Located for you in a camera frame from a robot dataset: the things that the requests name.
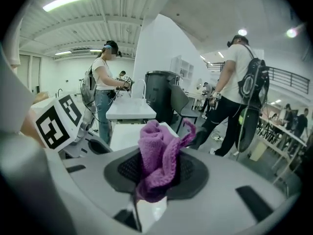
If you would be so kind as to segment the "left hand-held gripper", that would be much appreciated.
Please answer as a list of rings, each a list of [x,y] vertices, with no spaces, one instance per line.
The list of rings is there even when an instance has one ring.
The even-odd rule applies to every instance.
[[[93,105],[85,106],[82,112],[81,104],[70,94],[35,104],[35,128],[46,148],[63,149],[71,158],[113,152],[99,136],[87,134],[94,123],[93,109]]]

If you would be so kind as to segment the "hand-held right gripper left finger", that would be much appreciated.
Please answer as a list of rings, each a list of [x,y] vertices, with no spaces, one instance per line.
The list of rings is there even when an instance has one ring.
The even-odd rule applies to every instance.
[[[53,183],[76,231],[141,231],[135,188],[141,177],[137,148],[62,160],[47,151]]]

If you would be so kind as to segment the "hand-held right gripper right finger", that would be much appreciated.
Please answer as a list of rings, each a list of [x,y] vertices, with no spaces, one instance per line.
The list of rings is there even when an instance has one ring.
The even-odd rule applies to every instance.
[[[169,234],[266,234],[298,198],[238,162],[190,149],[167,196]]]

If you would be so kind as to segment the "purple cloth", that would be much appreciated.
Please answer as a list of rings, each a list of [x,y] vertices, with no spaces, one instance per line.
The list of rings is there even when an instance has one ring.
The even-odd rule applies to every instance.
[[[196,136],[196,127],[188,120],[183,121],[190,132],[182,139],[171,134],[157,120],[150,120],[140,130],[138,146],[141,155],[141,179],[136,187],[137,201],[149,203],[160,201],[172,186],[176,175],[178,156]]]

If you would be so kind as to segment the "person's left forearm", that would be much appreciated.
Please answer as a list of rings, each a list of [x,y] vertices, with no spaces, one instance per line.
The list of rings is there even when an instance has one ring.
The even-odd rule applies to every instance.
[[[33,122],[35,117],[36,113],[30,108],[23,121],[20,132],[25,136],[32,137],[41,145],[41,147],[45,148],[45,144],[42,142]]]

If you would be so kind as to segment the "gray chair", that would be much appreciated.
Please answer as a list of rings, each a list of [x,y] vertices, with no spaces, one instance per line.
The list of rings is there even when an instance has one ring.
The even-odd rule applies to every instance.
[[[199,114],[186,107],[188,103],[189,98],[182,88],[178,85],[171,85],[171,107],[180,116],[176,133],[179,132],[181,124],[185,118],[193,119],[194,124],[196,124],[199,117]]]

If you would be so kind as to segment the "cardboard box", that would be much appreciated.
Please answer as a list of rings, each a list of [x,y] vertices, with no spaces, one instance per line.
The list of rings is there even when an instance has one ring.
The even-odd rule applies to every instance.
[[[266,149],[267,149],[266,144],[264,144],[262,141],[258,141],[255,149],[252,151],[250,155],[250,159],[255,162],[258,161],[261,158],[261,156],[264,154]]]

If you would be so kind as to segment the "dark gray bin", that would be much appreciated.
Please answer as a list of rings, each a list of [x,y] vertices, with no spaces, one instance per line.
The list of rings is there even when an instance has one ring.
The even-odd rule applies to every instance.
[[[171,106],[172,86],[177,84],[179,76],[171,71],[149,71],[145,75],[146,102],[156,112],[158,122],[171,124],[173,108]]]

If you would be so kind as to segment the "person's beige shirt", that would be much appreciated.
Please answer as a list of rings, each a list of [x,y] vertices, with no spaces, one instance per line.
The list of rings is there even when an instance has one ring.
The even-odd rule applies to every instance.
[[[17,76],[21,25],[22,21],[12,24],[0,43],[0,131],[16,134],[23,134],[20,130],[34,101]]]

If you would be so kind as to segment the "white shelf unit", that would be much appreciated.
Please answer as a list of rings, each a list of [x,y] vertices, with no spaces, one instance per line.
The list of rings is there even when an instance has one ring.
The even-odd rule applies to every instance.
[[[181,55],[171,59],[170,71],[179,75],[182,79],[191,80],[194,66],[181,58]]]

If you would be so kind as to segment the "black metal railing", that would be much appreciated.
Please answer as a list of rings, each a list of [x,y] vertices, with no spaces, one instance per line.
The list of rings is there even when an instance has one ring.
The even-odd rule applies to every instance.
[[[216,63],[206,62],[206,67],[211,72],[221,72],[224,65],[225,65],[225,62],[216,62]],[[278,68],[273,68],[273,67],[269,68],[268,73],[269,73],[269,79],[271,81],[277,82],[280,85],[294,88],[299,92],[309,94],[309,86],[310,86],[309,79],[302,77],[300,75],[297,75],[295,73],[278,69]]]

